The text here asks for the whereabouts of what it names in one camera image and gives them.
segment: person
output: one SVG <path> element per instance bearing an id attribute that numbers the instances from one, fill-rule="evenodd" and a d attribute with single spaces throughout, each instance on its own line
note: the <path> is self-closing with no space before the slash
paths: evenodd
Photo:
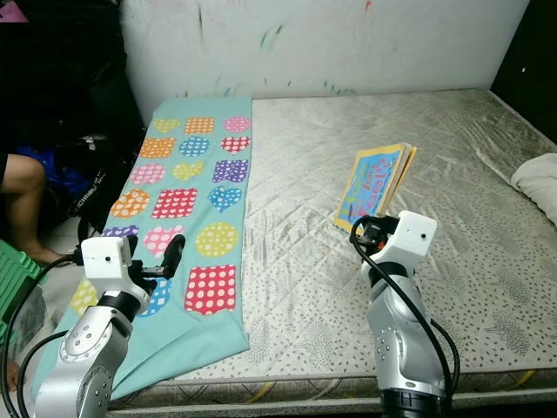
<path id="1" fill-rule="evenodd" d="M 23 155 L 0 153 L 0 193 L 4 195 L 10 243 L 25 251 L 40 265 L 50 264 L 60 254 L 44 246 L 37 236 L 46 176 L 41 163 Z M 19 366 L 8 360 L 10 391 L 16 390 Z"/>

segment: teal blanket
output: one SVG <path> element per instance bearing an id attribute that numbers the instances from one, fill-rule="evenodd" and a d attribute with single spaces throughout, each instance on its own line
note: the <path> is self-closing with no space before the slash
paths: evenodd
<path id="1" fill-rule="evenodd" d="M 242 324 L 241 257 L 252 154 L 249 98 L 175 98 L 162 103 L 103 235 L 135 233 L 133 256 L 162 261 L 178 233 L 185 249 L 176 276 L 158 280 L 147 312 L 133 322 L 128 355 L 112 399 L 249 348 Z M 57 327 L 69 329 L 95 290 L 83 280 Z M 59 342 L 44 352 L 36 395 Z"/>

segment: polka dot heart pattern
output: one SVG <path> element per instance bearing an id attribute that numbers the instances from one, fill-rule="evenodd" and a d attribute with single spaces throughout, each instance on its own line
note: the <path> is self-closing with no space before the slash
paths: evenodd
<path id="1" fill-rule="evenodd" d="M 195 247 L 205 257 L 228 254 L 238 243 L 238 230 L 225 222 L 206 226 L 195 239 Z"/>
<path id="2" fill-rule="evenodd" d="M 176 225 L 168 229 L 164 229 L 162 226 L 156 226 L 144 236 L 143 244 L 156 258 L 160 259 L 164 255 L 164 250 L 172 239 L 183 231 L 184 227 L 181 225 Z"/>
<path id="3" fill-rule="evenodd" d="M 223 186 L 215 187 L 209 193 L 209 200 L 219 212 L 223 212 L 230 206 L 236 205 L 242 197 L 242 191 L 237 188 L 225 189 Z"/>
<path id="4" fill-rule="evenodd" d="M 103 237 L 127 237 L 128 235 L 138 235 L 139 228 L 135 225 L 130 226 L 114 226 L 113 228 L 105 228 L 101 236 Z"/>
<path id="5" fill-rule="evenodd" d="M 154 279 L 157 282 L 157 287 L 151 295 L 151 301 L 147 310 L 138 315 L 138 318 L 147 318 L 160 311 L 171 299 L 172 280 L 165 278 Z"/>
<path id="6" fill-rule="evenodd" d="M 152 185 L 162 180 L 165 173 L 166 170 L 160 164 L 141 165 L 133 169 L 130 180 L 134 185 Z"/>
<path id="7" fill-rule="evenodd" d="M 165 219 L 190 216 L 197 195 L 197 189 L 163 190 L 158 196 L 152 217 Z"/>
<path id="8" fill-rule="evenodd" d="M 203 167 L 205 165 L 199 161 L 194 164 L 178 164 L 172 170 L 172 175 L 180 180 L 187 180 L 193 176 L 197 176 L 203 172 Z"/>
<path id="9" fill-rule="evenodd" d="M 146 138 L 139 152 L 143 158 L 169 158 L 176 144 L 174 138 Z"/>
<path id="10" fill-rule="evenodd" d="M 202 315 L 236 307 L 236 266 L 193 267 L 184 309 Z"/>
<path id="11" fill-rule="evenodd" d="M 180 126 L 178 119 L 155 119 L 153 126 L 161 133 L 167 133 Z"/>
<path id="12" fill-rule="evenodd" d="M 220 143 L 220 146 L 230 154 L 237 154 L 250 146 L 250 139 L 248 137 L 226 137 Z"/>
<path id="13" fill-rule="evenodd" d="M 111 214 L 116 218 L 130 218 L 141 213 L 147 205 L 149 205 L 149 194 L 140 189 L 131 189 L 114 202 Z"/>
<path id="14" fill-rule="evenodd" d="M 240 183 L 244 181 L 247 176 L 248 164 L 249 162 L 247 159 L 218 161 L 217 164 L 215 164 L 212 182 L 219 183 L 221 181 L 230 180 L 234 183 Z"/>
<path id="15" fill-rule="evenodd" d="M 209 149 L 209 141 L 201 137 L 191 137 L 180 145 L 180 153 L 186 157 L 198 157 Z"/>
<path id="16" fill-rule="evenodd" d="M 212 133 L 215 128 L 215 118 L 187 118 L 185 133 Z"/>
<path id="17" fill-rule="evenodd" d="M 90 281 L 85 279 L 79 283 L 73 298 L 71 298 L 70 306 L 76 311 L 78 316 L 81 316 L 88 307 L 95 306 L 97 302 L 95 287 L 93 287 Z"/>
<path id="18" fill-rule="evenodd" d="M 225 121 L 225 129 L 230 132 L 240 133 L 252 127 L 252 120 L 243 116 L 235 116 Z"/>

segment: book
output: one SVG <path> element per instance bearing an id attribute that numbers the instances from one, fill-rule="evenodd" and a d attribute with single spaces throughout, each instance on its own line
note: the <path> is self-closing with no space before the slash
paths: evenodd
<path id="1" fill-rule="evenodd" d="M 358 152 L 334 225 L 349 233 L 362 216 L 384 215 L 416 150 L 399 143 Z"/>

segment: bed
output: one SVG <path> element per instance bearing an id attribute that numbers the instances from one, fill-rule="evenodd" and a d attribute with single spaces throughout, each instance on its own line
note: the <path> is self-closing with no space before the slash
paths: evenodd
<path id="1" fill-rule="evenodd" d="M 439 221 L 416 278 L 460 351 L 454 406 L 557 400 L 557 230 L 509 185 L 557 145 L 487 91 L 254 100 L 252 111 L 251 349 L 114 401 L 110 416 L 379 411 L 370 289 L 332 218 L 356 152 L 403 141 L 419 150 L 389 213 Z"/>

